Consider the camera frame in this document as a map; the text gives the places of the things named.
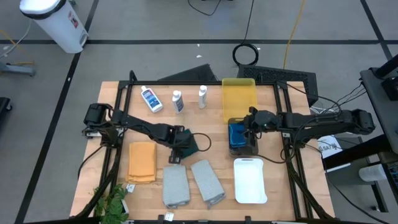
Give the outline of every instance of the blue cloth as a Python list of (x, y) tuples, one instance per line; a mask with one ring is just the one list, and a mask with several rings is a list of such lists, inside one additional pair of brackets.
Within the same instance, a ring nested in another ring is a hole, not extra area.
[(229, 143), (231, 147), (242, 147), (246, 145), (246, 140), (244, 138), (243, 124), (230, 124), (229, 125)]

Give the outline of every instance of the black floor line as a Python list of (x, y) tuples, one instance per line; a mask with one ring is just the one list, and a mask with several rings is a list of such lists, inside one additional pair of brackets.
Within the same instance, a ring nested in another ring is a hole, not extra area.
[(384, 41), (384, 37), (380, 32), (379, 26), (377, 26), (376, 21), (374, 20), (374, 17), (372, 15), (372, 12), (371, 12), (366, 0), (361, 0), (361, 4), (362, 4), (363, 9), (365, 10), (365, 13), (366, 13), (368, 19), (369, 19), (369, 22), (372, 25), (373, 31), (376, 34), (377, 39), (380, 41), (381, 48), (383, 49), (384, 55), (386, 56), (387, 60), (392, 59), (391, 52), (388, 49), (388, 46)]
[[(192, 40), (88, 40), (87, 44), (240, 44), (240, 39), (192, 39)], [(287, 44), (288, 40), (246, 40), (248, 44)], [(379, 44), (378, 40), (292, 40), (291, 44)]]
[[(98, 1), (99, 0), (94, 0), (93, 5), (91, 6), (91, 10), (88, 15), (87, 22), (85, 24), (85, 28), (87, 31), (89, 30), (90, 24), (93, 20), (93, 17), (94, 17), (95, 11), (96, 11), (96, 7), (98, 5)], [(73, 75), (75, 74), (75, 70), (78, 65), (80, 55), (81, 55), (81, 53), (75, 54), (75, 56), (73, 57), (73, 60), (71, 62), (67, 77), (65, 79), (65, 83), (63, 84), (63, 87), (62, 87), (60, 98), (58, 99), (57, 106), (55, 107), (55, 111), (54, 111), (54, 114), (53, 114), (51, 122), (50, 122), (49, 129), (47, 131), (47, 134), (45, 135), (44, 143), (40, 150), (39, 158), (37, 159), (35, 168), (33, 170), (33, 174), (30, 178), (24, 198), (22, 199), (21, 206), (19, 207), (19, 211), (18, 211), (16, 220), (15, 220), (15, 223), (17, 223), (17, 224), (23, 223), (25, 220), (26, 213), (29, 209), (30, 202), (32, 200), (37, 183), (39, 181), (40, 173), (43, 169), (45, 158), (47, 157), (47, 153), (49, 152), (52, 138), (53, 138), (55, 129), (57, 127), (58, 121), (60, 119), (62, 108), (63, 108), (63, 105), (67, 98), (68, 90), (69, 90), (70, 84), (72, 82)]]
[[(249, 44), (287, 44), (283, 39), (249, 39)], [(87, 40), (86, 44), (114, 44), (114, 45), (140, 45), (140, 44), (240, 44), (240, 39), (175, 39), (175, 40)], [(398, 40), (292, 40), (291, 44), (317, 44), (317, 45), (368, 45), (368, 44), (398, 44)], [(10, 44), (8, 40), (0, 40), (0, 44)], [(57, 44), (53, 40), (23, 40), (20, 44)]]

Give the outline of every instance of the white trash can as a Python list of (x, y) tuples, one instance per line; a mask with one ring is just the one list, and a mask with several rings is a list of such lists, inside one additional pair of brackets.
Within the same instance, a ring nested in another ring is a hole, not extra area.
[(68, 0), (22, 0), (19, 9), (43, 28), (66, 53), (83, 50), (88, 34)]

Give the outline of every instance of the gray floor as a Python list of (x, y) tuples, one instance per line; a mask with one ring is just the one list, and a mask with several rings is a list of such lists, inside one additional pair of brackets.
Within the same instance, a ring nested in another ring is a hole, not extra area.
[[(76, 13), (84, 23), (93, 0), (79, 1)], [(192, 0), (202, 10), (211, 11), (216, 1)], [(386, 40), (398, 40), (395, 0), (367, 0)], [(0, 8), (0, 28), (18, 39), (28, 24), (19, 12), (18, 2), (5, 0)], [(295, 0), (255, 1), (248, 39), (288, 39), (298, 14)], [(91, 40), (155, 39), (241, 39), (246, 31), (249, 1), (222, 1), (212, 17), (203, 16), (181, 0), (99, 0), (89, 30)], [(50, 37), (35, 23), (26, 39)], [(359, 0), (307, 0), (294, 39), (298, 40), (377, 40)], [(34, 78), (22, 75), (0, 76), (0, 96), (10, 97), (14, 110), (0, 133), (0, 217), (13, 223), (49, 128), (73, 55), (57, 45), (22, 45), (36, 61)], [(235, 44), (139, 44), (87, 45), (79, 59), (58, 126), (55, 130), (39, 183), (27, 213), (26, 222), (67, 218), (72, 204), (76, 172), (83, 158), (86, 140), (81, 136), (87, 106), (98, 97), (101, 82), (127, 79), (133, 69), (139, 80), (157, 80), (182, 70), (209, 63), (219, 78), (235, 77), (237, 66), (231, 58)], [(283, 44), (256, 44), (260, 48), (257, 65), (281, 68)], [(398, 45), (389, 45), (392, 55)], [(238, 59), (249, 62), (250, 50), (239, 50)], [(2, 62), (26, 61), (13, 52)], [(287, 69), (315, 72), (319, 95), (338, 99), (359, 85), (359, 71), (383, 64), (386, 57), (375, 45), (291, 45)], [(366, 95), (344, 108), (361, 108), (374, 114)], [(365, 139), (381, 134), (377, 129)], [(398, 207), (386, 182), (390, 213), (370, 211), (376, 201), (369, 186), (341, 186), (354, 203), (373, 215), (393, 223)], [(357, 212), (330, 187), (336, 216), (342, 220), (374, 223)]]

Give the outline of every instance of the green plant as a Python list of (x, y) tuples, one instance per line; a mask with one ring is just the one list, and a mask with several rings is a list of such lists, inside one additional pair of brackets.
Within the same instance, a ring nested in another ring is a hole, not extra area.
[(101, 224), (120, 224), (125, 222), (129, 215), (122, 213), (123, 204), (122, 199), (126, 196), (127, 190), (118, 184), (113, 191), (108, 195), (103, 195), (97, 203), (94, 210), (94, 216), (101, 216)]

